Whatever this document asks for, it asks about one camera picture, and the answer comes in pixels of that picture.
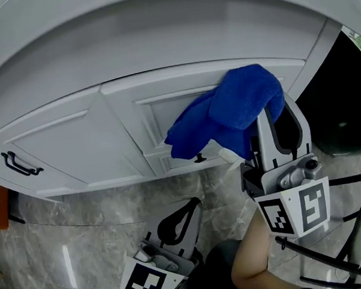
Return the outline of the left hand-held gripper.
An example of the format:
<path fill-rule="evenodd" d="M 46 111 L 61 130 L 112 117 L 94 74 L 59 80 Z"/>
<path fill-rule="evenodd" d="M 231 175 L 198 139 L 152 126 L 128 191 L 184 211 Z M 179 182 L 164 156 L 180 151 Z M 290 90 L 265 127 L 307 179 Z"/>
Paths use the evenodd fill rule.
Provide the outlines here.
<path fill-rule="evenodd" d="M 195 246 L 201 220 L 197 197 L 153 210 L 146 220 L 145 240 L 125 259 L 120 289 L 180 289 L 200 264 Z"/>

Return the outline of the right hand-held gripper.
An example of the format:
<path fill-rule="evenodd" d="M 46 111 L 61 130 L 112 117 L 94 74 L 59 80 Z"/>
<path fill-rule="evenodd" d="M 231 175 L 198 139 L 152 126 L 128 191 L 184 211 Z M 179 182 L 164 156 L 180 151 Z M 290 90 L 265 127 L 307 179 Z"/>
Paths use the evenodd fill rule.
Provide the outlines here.
<path fill-rule="evenodd" d="M 329 178 L 322 175 L 321 162 L 310 153 L 308 121 L 285 93 L 284 108 L 274 124 L 269 109 L 264 108 L 256 128 L 251 141 L 258 169 L 240 165 L 242 190 L 257 203 L 273 235 L 308 235 L 326 224 L 331 213 Z M 284 164 L 284 155 L 292 162 Z"/>

